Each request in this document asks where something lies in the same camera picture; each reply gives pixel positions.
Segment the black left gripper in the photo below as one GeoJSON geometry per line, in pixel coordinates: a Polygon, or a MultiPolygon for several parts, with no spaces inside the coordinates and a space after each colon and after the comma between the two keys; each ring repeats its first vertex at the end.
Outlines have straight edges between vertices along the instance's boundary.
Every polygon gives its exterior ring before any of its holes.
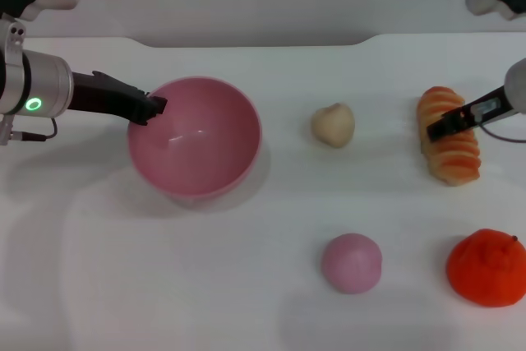
{"type": "Polygon", "coordinates": [[[147,96],[102,72],[74,72],[73,83],[70,110],[114,115],[139,126],[146,126],[150,119],[162,114],[168,102],[164,97],[147,96]]]}

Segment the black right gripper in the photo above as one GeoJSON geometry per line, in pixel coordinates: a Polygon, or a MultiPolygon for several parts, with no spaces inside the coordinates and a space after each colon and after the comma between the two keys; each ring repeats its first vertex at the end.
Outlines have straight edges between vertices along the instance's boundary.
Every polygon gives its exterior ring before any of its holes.
{"type": "Polygon", "coordinates": [[[463,110],[455,109],[444,113],[438,121],[427,127],[427,137],[430,141],[438,141],[463,132],[466,127],[485,125],[509,116],[510,102],[505,94],[505,87],[501,86],[464,105],[463,110]]]}

